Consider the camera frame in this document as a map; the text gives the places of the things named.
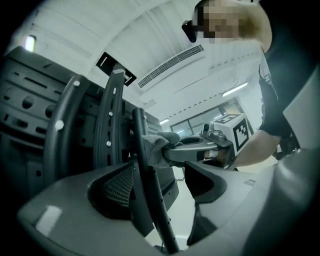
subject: air conditioning vent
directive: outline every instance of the air conditioning vent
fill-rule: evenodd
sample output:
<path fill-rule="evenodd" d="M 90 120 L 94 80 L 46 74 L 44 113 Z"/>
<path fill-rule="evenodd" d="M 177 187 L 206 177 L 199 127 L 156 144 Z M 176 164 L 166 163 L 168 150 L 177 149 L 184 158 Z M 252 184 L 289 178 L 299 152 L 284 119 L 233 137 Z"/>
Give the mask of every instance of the air conditioning vent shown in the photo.
<path fill-rule="evenodd" d="M 139 87 L 144 87 L 147 83 L 149 83 L 151 80 L 155 79 L 157 76 L 159 76 L 161 73 L 165 72 L 169 68 L 173 67 L 174 65 L 178 64 L 179 62 L 195 55 L 200 52 L 203 52 L 204 48 L 202 45 L 197 45 L 195 47 L 192 47 L 177 56 L 169 59 L 167 62 L 163 63 L 159 67 L 157 67 L 155 70 L 153 70 L 150 74 L 148 74 L 145 78 L 143 78 L 139 83 Z"/>

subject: mesh grille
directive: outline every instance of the mesh grille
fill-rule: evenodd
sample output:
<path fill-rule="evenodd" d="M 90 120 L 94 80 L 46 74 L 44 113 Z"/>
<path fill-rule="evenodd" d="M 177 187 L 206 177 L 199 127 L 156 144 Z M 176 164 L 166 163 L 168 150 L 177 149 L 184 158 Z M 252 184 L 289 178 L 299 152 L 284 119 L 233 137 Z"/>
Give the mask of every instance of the mesh grille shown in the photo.
<path fill-rule="evenodd" d="M 130 193 L 134 185 L 134 166 L 111 178 L 104 184 L 104 194 L 107 198 L 121 206 L 129 207 Z"/>
<path fill-rule="evenodd" d="M 178 54 L 176 57 L 173 57 L 172 59 L 168 60 L 167 62 L 163 63 L 161 66 L 153 70 L 150 74 L 148 74 L 145 78 L 143 78 L 139 83 L 139 87 L 144 87 L 147 83 L 149 83 L 151 80 L 155 79 L 157 76 L 159 76 L 161 73 L 165 72 L 169 68 L 173 67 L 174 65 L 178 64 L 179 62 L 185 60 L 186 58 L 189 58 L 192 55 L 195 55 L 197 53 L 203 52 L 204 48 L 202 45 L 197 45 L 193 48 L 190 48 L 180 54 Z"/>

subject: white floor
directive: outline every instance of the white floor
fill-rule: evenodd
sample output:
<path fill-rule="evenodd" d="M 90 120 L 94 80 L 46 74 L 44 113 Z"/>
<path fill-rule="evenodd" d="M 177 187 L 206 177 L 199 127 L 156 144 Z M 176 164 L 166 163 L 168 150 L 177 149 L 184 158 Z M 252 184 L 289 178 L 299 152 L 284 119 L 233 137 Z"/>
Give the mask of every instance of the white floor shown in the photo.
<path fill-rule="evenodd" d="M 275 158 L 271 156 L 261 163 L 239 167 L 238 169 L 240 172 L 259 173 L 263 168 L 272 166 L 275 163 Z M 181 168 L 174 167 L 173 171 L 176 179 L 183 178 L 183 172 Z M 171 226 L 179 248 L 181 250 L 186 250 L 188 248 L 187 239 L 190 235 L 194 222 L 195 200 L 191 196 L 185 181 L 177 181 L 177 184 L 179 188 L 179 195 L 169 209 L 168 215 L 169 218 L 171 218 Z M 145 239 L 151 246 L 162 245 L 162 241 L 155 228 L 146 236 Z"/>

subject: light fixture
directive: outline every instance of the light fixture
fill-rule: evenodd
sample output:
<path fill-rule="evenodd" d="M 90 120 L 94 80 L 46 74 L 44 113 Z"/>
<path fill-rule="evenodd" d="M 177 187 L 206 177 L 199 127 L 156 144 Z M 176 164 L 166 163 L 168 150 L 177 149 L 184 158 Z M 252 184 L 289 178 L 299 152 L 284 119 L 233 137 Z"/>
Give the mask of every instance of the light fixture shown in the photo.
<path fill-rule="evenodd" d="M 234 93 L 235 91 L 240 90 L 241 88 L 245 87 L 247 84 L 248 84 L 248 82 L 245 82 L 245 83 L 243 83 L 243 84 L 241 84 L 241 85 L 239 85 L 239 86 L 237 86 L 237 87 L 235 87 L 235 88 L 233 88 L 233 89 L 231 89 L 231 90 L 227 90 L 226 92 L 224 92 L 224 93 L 222 94 L 222 97 L 225 97 L 225 96 L 227 96 L 227 95 L 229 95 L 229 94 Z"/>
<path fill-rule="evenodd" d="M 221 115 L 216 116 L 214 119 L 217 119 L 217 118 L 219 118 L 219 117 L 222 117 L 222 114 L 221 114 Z"/>
<path fill-rule="evenodd" d="M 164 119 L 163 121 L 160 122 L 160 125 L 163 125 L 166 122 L 169 122 L 169 119 Z"/>
<path fill-rule="evenodd" d="M 24 42 L 24 48 L 30 52 L 35 51 L 36 37 L 33 35 L 28 35 Z"/>

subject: white ceiling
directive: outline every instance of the white ceiling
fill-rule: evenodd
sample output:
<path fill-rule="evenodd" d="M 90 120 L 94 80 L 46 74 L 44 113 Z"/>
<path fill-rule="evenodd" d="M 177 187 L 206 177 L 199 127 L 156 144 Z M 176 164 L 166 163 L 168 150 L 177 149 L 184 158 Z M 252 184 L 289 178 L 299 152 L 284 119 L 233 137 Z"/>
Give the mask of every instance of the white ceiling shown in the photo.
<path fill-rule="evenodd" d="M 143 107 L 147 102 L 143 100 L 145 95 L 138 86 L 139 80 L 193 45 L 181 25 L 191 18 L 196 2 L 48 0 L 37 8 L 16 36 L 36 36 L 36 53 L 87 76 L 102 87 L 106 86 L 108 76 L 95 65 L 102 53 L 107 52 L 137 77 L 124 88 L 123 98 Z M 22 39 L 13 42 L 23 44 Z M 260 47 L 255 41 L 202 45 L 205 61 L 192 72 L 206 70 L 207 75 L 190 85 L 179 70 L 180 78 L 176 73 L 176 78 L 171 79 L 174 92 L 162 92 L 163 97 L 159 95 L 164 81 L 154 85 L 149 94 L 152 92 L 150 97 L 156 99 L 156 104 L 146 109 L 150 114 L 160 120 L 170 117 L 171 124 L 180 122 L 230 99 L 221 98 L 220 94 L 235 84 L 251 81 L 258 70 Z"/>

